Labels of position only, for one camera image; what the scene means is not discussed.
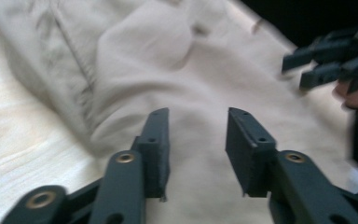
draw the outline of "gray fabric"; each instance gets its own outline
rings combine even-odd
[[[170,108],[170,200],[149,203],[149,223],[267,223],[249,215],[268,214],[267,203],[240,197],[224,151],[229,106],[253,113],[280,149],[329,163],[337,158],[332,148],[345,147],[342,119],[321,119],[274,76],[287,46],[265,29],[241,29],[226,7],[221,0],[0,0],[12,71],[99,158],[129,149],[147,114]]]

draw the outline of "crumpled cloth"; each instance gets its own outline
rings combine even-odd
[[[169,201],[148,203],[148,223],[269,221],[266,200],[241,198],[228,161],[230,106],[252,113],[279,149],[320,164],[344,160],[346,117],[277,79],[290,45],[267,25],[242,29],[227,8],[222,0],[0,0],[12,72],[96,158],[129,149],[151,111],[171,110]],[[348,169],[343,162],[330,174]]]

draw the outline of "beige cloth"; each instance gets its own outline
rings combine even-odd
[[[169,201],[148,203],[148,223],[269,223],[267,200],[241,198],[224,150],[227,109],[253,113],[279,149],[335,161],[326,172],[340,186],[347,117],[331,87],[302,96],[295,78],[279,80],[289,45],[267,25],[253,34],[237,10],[221,0],[0,0],[0,34],[17,79],[97,160],[129,149],[147,114],[170,108]]]

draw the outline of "fabric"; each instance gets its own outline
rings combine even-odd
[[[151,111],[171,110],[169,201],[148,203],[148,223],[268,223],[267,201],[241,198],[225,153],[228,108],[252,113],[279,149],[320,164],[341,158],[327,171],[341,186],[347,116],[330,88],[301,96],[295,78],[277,79],[290,45],[267,24],[244,29],[227,9],[221,0],[0,0],[0,34],[17,79],[96,160],[129,149]]]

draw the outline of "brass screw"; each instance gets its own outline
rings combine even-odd
[[[285,157],[287,160],[292,162],[301,163],[305,161],[305,158],[297,153],[287,153]]]
[[[133,160],[135,160],[135,157],[130,153],[122,154],[116,158],[116,161],[120,163],[127,163]]]
[[[56,193],[53,191],[43,191],[32,196],[26,204],[27,208],[36,209],[42,208],[50,203],[54,202]]]

